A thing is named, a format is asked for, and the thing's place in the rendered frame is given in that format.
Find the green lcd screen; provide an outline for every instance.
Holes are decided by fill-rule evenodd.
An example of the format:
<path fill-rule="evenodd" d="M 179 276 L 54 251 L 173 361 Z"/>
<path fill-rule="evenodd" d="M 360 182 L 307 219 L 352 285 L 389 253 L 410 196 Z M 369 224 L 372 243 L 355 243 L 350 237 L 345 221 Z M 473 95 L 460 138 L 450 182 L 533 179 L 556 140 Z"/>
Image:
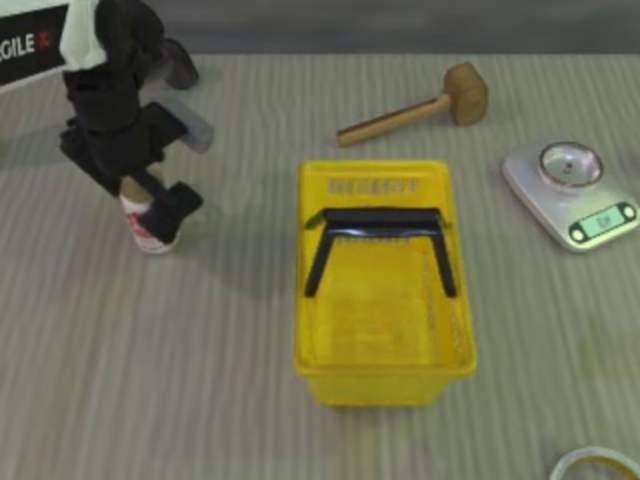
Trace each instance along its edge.
<path fill-rule="evenodd" d="M 587 237 L 593 238 L 619 227 L 624 222 L 620 209 L 617 206 L 613 206 L 580 220 L 580 226 Z"/>

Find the digital scale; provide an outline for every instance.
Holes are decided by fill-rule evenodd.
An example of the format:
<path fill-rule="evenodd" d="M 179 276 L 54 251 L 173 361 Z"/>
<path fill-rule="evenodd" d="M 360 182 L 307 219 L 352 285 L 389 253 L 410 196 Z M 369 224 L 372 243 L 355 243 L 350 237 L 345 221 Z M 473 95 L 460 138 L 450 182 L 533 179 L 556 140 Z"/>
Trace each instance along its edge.
<path fill-rule="evenodd" d="M 604 176 L 589 147 L 555 136 L 512 151 L 502 173 L 565 248 L 585 252 L 636 228 L 638 204 Z"/>

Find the tape roll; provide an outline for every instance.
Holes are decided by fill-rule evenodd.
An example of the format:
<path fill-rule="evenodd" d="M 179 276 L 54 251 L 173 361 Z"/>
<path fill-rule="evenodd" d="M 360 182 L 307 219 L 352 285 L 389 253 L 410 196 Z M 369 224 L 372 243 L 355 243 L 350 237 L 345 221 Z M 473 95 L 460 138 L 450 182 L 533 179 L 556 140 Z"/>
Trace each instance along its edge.
<path fill-rule="evenodd" d="M 602 447 L 585 447 L 569 452 L 556 464 L 549 480 L 564 480 L 569 469 L 583 463 L 606 465 L 627 480 L 640 480 L 640 465 L 615 450 Z"/>

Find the round metal bowl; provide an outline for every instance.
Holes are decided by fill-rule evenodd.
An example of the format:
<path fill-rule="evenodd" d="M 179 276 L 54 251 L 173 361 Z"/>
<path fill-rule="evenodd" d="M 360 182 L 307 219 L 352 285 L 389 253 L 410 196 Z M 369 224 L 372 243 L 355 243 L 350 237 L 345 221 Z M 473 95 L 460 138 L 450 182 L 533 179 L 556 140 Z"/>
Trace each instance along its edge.
<path fill-rule="evenodd" d="M 604 174 L 600 157 L 576 142 L 547 146 L 540 153 L 538 169 L 551 185 L 572 192 L 595 185 Z"/>

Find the wooden table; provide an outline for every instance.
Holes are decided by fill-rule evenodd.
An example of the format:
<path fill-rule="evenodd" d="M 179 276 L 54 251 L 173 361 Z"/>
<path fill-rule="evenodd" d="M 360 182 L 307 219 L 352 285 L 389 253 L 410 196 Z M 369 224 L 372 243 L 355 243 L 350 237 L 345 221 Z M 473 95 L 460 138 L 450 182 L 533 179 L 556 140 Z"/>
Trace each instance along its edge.
<path fill-rule="evenodd" d="M 473 61 L 491 109 L 339 150 L 336 129 L 426 99 Z M 181 98 L 212 152 L 170 147 L 206 208 L 171 256 L 56 150 L 58 80 L 0 97 L 0 478 L 538 480 L 598 444 L 640 460 L 640 243 L 561 250 L 499 173 L 558 130 L 640 196 L 640 62 L 566 56 L 198 57 Z M 295 174 L 308 158 L 451 169 L 478 372 L 428 408 L 331 410 L 293 371 Z"/>

